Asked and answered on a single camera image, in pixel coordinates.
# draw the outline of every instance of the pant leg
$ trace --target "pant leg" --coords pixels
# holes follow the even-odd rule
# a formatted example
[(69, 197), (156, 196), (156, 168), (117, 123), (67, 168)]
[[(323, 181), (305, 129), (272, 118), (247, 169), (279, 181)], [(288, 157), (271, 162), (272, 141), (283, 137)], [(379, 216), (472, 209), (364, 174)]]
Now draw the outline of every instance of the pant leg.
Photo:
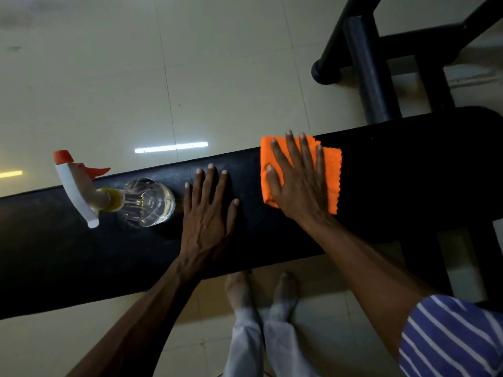
[(237, 320), (232, 329), (229, 357), (223, 377), (263, 377), (264, 354), (260, 325), (251, 320)]
[(319, 377), (299, 348), (293, 325), (287, 322), (264, 322), (267, 358), (277, 377)]

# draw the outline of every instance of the left hand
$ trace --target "left hand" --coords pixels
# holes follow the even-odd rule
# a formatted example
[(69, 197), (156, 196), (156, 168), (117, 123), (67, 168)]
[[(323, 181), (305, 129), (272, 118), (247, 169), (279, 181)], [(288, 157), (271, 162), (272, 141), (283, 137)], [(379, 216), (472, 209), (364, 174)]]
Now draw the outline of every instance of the left hand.
[(185, 184), (184, 228), (180, 255), (202, 266), (216, 260), (229, 242), (236, 225), (239, 205), (239, 200), (234, 199), (226, 209), (225, 219), (223, 197), (229, 174), (226, 170), (222, 171), (211, 202), (214, 177), (215, 167), (210, 164), (206, 177), (202, 169), (196, 171), (193, 188), (189, 183)]

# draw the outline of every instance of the orange cloth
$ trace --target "orange cloth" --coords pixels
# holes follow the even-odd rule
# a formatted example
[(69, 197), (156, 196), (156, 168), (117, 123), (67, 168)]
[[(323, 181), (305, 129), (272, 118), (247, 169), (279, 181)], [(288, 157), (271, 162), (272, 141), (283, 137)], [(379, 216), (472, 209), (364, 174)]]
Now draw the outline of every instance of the orange cloth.
[[(280, 145), (281, 150), (293, 165), (290, 154), (288, 153), (288, 148), (286, 145), (286, 139), (276, 136), (265, 136), (261, 140), (260, 147), (260, 173), (261, 173), (261, 184), (262, 184), (262, 197), (267, 205), (277, 208), (278, 204), (273, 199), (273, 194), (271, 192), (271, 187), (267, 182), (267, 164), (271, 164), (273, 168), (278, 172), (280, 177), (281, 185), (284, 184), (283, 172), (274, 157), (273, 150), (271, 148), (271, 140), (276, 139)], [(295, 138), (297, 147), (300, 148), (299, 138)], [(307, 144), (311, 151), (311, 157), (313, 158), (313, 164), (316, 166), (316, 147), (320, 144), (320, 141), (314, 139), (313, 136), (307, 136)], [(331, 214), (337, 214), (337, 201), (339, 199), (339, 192), (341, 191), (341, 166), (343, 162), (343, 154), (339, 148), (323, 148), (323, 154), (325, 157), (325, 177), (326, 186), (329, 194), (329, 212)]]

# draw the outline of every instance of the blue striped sleeve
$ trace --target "blue striped sleeve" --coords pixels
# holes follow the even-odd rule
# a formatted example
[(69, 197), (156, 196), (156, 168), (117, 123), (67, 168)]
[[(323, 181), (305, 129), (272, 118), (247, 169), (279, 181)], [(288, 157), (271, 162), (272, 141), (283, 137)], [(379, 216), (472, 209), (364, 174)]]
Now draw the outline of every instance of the blue striped sleeve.
[(433, 295), (411, 312), (402, 332), (406, 376), (503, 376), (503, 315)]

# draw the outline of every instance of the white sock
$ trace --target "white sock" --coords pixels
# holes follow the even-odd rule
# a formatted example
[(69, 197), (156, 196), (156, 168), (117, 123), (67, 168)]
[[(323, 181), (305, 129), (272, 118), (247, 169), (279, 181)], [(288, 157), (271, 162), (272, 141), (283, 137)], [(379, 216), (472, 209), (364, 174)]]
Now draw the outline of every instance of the white sock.
[(236, 320), (259, 321), (259, 315), (253, 304), (252, 288), (245, 272), (235, 272), (227, 277), (225, 281), (225, 293), (234, 310)]
[(298, 300), (299, 284), (297, 279), (291, 273), (283, 272), (280, 276), (280, 282), (274, 290), (269, 320), (288, 321), (288, 317), (290, 317)]

